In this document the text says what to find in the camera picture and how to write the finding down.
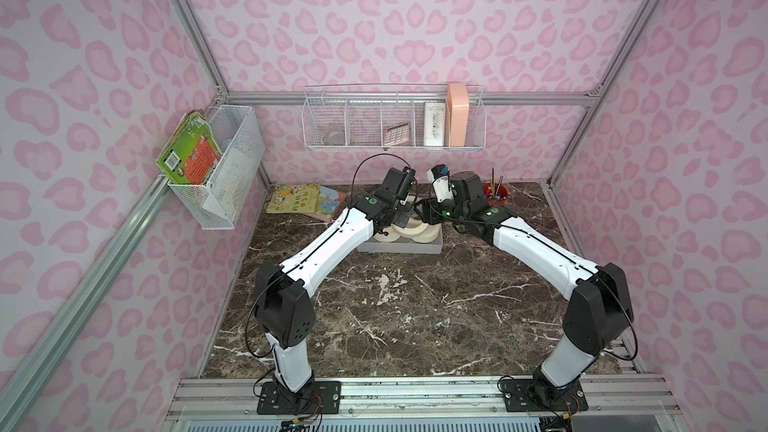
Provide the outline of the beige masking tape roll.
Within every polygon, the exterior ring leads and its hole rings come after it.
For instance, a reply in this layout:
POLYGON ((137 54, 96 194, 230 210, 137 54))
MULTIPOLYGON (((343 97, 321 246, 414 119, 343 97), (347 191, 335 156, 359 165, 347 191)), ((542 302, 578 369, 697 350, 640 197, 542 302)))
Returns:
POLYGON ((430 225, 415 218, 410 218, 406 226, 400 231, 403 237, 419 243, 432 242, 440 233, 441 226, 439 224, 430 225))
POLYGON ((378 235, 378 241, 384 243, 392 243, 401 238, 403 238, 403 234, 397 226, 389 226, 378 235))
POLYGON ((442 226, 424 224, 423 228, 414 230, 411 240, 416 243, 426 244, 435 241, 441 235, 442 226))

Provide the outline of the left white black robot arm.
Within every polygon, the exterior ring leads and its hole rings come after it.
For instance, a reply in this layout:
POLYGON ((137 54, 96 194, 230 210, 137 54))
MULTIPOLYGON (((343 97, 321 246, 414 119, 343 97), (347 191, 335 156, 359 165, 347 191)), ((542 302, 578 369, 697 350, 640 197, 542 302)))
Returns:
POLYGON ((351 252, 405 213, 414 185, 413 168, 390 169, 372 191, 352 195, 335 222, 300 252, 259 267, 252 316, 270 344, 274 381, 294 400, 307 397, 314 382, 307 352, 316 322, 313 296, 351 252))

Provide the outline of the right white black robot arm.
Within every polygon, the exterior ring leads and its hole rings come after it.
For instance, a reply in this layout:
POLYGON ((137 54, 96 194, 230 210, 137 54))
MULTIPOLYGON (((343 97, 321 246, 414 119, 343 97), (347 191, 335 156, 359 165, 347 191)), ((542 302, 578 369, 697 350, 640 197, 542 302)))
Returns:
POLYGON ((449 222, 519 259, 567 301, 563 336, 532 375, 530 393, 543 405, 565 395, 625 330, 634 312, 626 274, 614 263, 600 266, 539 233, 504 205, 493 205, 473 172, 456 174, 439 164, 427 178, 434 195, 421 202, 421 214, 449 222))

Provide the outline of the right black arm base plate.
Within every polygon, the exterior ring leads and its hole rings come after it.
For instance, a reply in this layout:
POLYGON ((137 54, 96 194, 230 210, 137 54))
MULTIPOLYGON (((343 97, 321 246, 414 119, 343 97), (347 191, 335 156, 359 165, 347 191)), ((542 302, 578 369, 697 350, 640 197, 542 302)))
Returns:
POLYGON ((578 379, 564 387, 551 387, 544 379, 502 376, 497 381, 507 412, 574 414, 590 406, 578 379))

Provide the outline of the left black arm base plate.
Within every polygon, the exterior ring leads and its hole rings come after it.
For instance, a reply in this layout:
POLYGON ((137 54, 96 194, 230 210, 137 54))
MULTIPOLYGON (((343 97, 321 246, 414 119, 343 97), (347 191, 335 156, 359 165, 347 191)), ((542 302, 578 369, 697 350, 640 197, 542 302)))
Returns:
POLYGON ((339 413, 342 383, 313 378, 299 391, 291 392, 281 383, 265 383, 259 393, 258 415, 300 415, 320 407, 323 414, 339 413))

